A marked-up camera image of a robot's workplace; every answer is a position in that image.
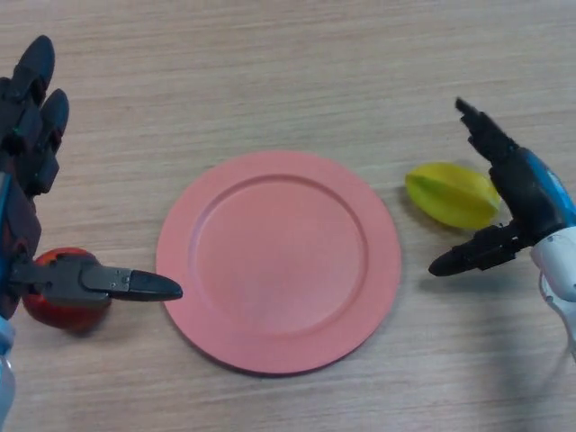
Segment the red fruit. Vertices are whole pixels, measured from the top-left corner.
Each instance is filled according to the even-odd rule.
[[[43,266],[62,254],[83,255],[96,260],[88,251],[78,247],[60,247],[52,249],[36,258],[35,262]],[[93,329],[110,309],[112,302],[97,309],[62,307],[50,304],[39,294],[28,294],[22,298],[22,304],[35,320],[56,329],[64,329],[73,333],[86,333]]]

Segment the wood grain surface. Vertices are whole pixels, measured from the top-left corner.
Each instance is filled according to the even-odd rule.
[[[487,165],[460,95],[576,194],[573,0],[3,0],[0,75],[40,33],[71,115],[39,252],[88,248],[153,270],[158,233],[209,167],[262,149],[346,164],[388,205],[403,245],[394,313],[344,361],[263,380],[194,352],[160,305],[117,303],[91,336],[19,309],[9,432],[569,431],[576,365],[527,253],[434,279],[465,235],[405,197],[431,160]]]

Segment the pink plate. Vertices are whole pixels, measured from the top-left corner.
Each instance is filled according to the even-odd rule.
[[[401,250],[392,218],[347,169],[306,153],[228,161],[168,214],[157,272],[166,308],[205,354],[257,374],[296,374],[362,344],[392,308]]]

